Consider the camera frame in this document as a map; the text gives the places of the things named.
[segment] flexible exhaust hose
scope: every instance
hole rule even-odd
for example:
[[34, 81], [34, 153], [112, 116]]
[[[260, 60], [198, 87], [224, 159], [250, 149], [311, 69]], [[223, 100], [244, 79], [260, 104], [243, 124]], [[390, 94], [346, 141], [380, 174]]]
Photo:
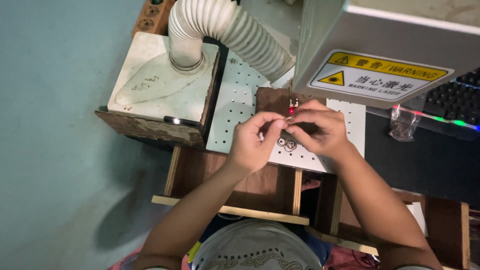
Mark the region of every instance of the flexible exhaust hose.
[[294, 62], [251, 15], [231, 0], [178, 0], [168, 19], [170, 62], [183, 71], [202, 64], [202, 38], [213, 37], [265, 76], [276, 81]]

